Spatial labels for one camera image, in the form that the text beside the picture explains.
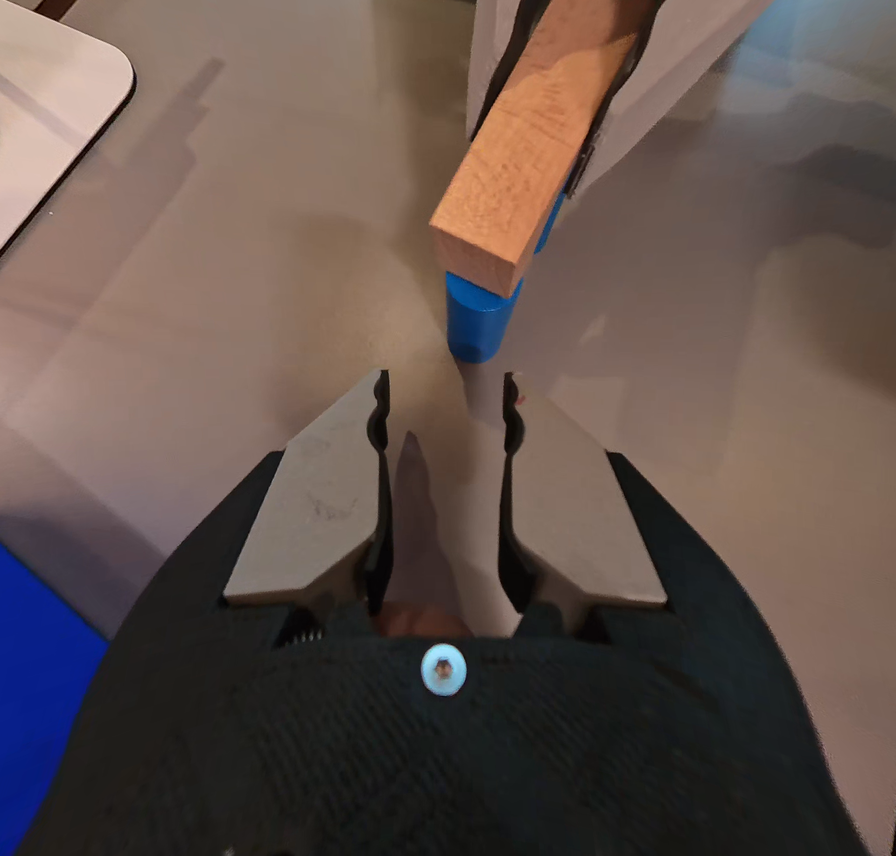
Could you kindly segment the blue plastic bin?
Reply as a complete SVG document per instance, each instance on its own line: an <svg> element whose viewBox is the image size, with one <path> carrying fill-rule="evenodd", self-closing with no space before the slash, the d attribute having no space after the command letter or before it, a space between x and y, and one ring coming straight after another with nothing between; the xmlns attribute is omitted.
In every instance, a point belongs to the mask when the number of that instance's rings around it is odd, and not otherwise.
<svg viewBox="0 0 896 856"><path fill-rule="evenodd" d="M1 853L13 854L56 775L107 641L1 548Z"/></svg>

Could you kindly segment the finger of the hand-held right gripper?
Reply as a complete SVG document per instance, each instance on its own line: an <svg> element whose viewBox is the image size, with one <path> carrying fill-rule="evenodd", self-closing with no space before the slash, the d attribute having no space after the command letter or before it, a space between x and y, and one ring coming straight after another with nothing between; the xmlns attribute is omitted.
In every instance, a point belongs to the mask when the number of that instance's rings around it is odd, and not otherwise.
<svg viewBox="0 0 896 856"><path fill-rule="evenodd" d="M626 156L772 2L661 0L600 107L568 198Z"/></svg>
<svg viewBox="0 0 896 856"><path fill-rule="evenodd" d="M550 0L476 0L466 132L472 141L521 58Z"/></svg>

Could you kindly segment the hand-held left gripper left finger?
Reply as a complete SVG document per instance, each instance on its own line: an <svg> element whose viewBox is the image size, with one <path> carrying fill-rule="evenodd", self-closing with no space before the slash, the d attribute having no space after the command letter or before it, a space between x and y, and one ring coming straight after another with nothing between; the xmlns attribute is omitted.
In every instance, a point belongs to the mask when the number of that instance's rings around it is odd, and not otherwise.
<svg viewBox="0 0 896 856"><path fill-rule="evenodd" d="M394 565L388 370L372 370L293 436L224 589L230 606L380 613Z"/></svg>

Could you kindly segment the natural wooden plank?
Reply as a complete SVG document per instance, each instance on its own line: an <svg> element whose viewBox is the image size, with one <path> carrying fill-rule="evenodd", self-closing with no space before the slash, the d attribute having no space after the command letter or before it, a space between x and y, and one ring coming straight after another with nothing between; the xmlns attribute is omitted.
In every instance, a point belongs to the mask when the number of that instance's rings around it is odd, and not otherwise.
<svg viewBox="0 0 896 856"><path fill-rule="evenodd" d="M657 0L550 0L430 221L446 271L509 298Z"/></svg>

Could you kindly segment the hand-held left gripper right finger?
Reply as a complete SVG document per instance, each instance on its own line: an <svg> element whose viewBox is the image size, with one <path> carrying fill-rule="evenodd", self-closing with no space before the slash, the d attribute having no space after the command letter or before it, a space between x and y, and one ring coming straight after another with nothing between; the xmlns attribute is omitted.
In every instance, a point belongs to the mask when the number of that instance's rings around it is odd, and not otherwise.
<svg viewBox="0 0 896 856"><path fill-rule="evenodd" d="M498 576L514 610L664 608L606 449L518 373L504 375L502 417Z"/></svg>

